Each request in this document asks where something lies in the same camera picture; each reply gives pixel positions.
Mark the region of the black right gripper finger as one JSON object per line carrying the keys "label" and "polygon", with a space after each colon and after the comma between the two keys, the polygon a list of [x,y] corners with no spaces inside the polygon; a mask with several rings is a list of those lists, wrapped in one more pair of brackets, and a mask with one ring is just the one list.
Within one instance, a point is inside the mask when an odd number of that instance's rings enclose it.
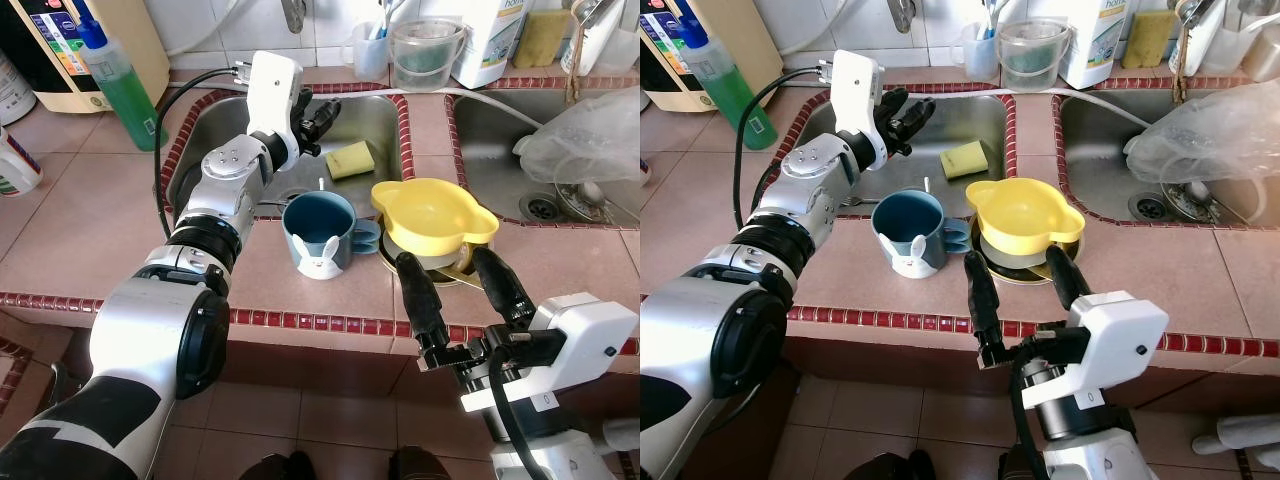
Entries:
{"label": "black right gripper finger", "polygon": [[1059,244],[1051,244],[1046,251],[1046,264],[1062,306],[1073,306],[1076,298],[1092,294],[1091,287],[1079,266]]}
{"label": "black right gripper finger", "polygon": [[399,253],[396,257],[396,271],[410,321],[410,335],[421,349],[445,348],[448,330],[442,316],[442,300],[421,262],[410,252]]}
{"label": "black right gripper finger", "polygon": [[975,250],[966,252],[964,269],[973,334],[982,349],[1004,349],[1004,332],[997,315],[998,293],[986,257]]}
{"label": "black right gripper finger", "polygon": [[515,270],[493,250],[476,247],[472,256],[474,270],[490,302],[508,326],[529,326],[536,306],[525,291]]}

